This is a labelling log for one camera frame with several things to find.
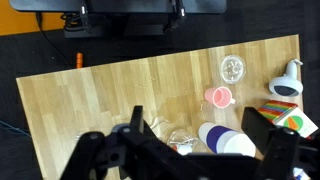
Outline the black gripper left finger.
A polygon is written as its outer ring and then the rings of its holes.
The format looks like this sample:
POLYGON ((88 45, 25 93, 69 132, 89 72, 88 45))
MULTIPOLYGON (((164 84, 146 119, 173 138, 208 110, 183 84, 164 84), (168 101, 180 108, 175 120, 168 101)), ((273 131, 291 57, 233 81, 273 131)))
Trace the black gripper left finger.
POLYGON ((119 124, 105 136, 92 131, 83 134, 68 160, 60 180, 103 180, 108 170, 119 168, 121 179, 142 178, 136 150, 155 138, 143 118, 143 107, 135 106, 129 124, 119 124))

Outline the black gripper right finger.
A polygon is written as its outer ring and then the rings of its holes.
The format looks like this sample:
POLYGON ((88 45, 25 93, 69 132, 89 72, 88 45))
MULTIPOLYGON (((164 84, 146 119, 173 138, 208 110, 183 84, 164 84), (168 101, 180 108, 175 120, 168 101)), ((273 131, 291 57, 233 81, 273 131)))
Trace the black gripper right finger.
POLYGON ((274 125, 253 107, 244 108, 241 129, 263 155, 257 180, 294 180, 295 168, 311 180, 320 180, 318 137, 304 138, 295 130, 274 125))

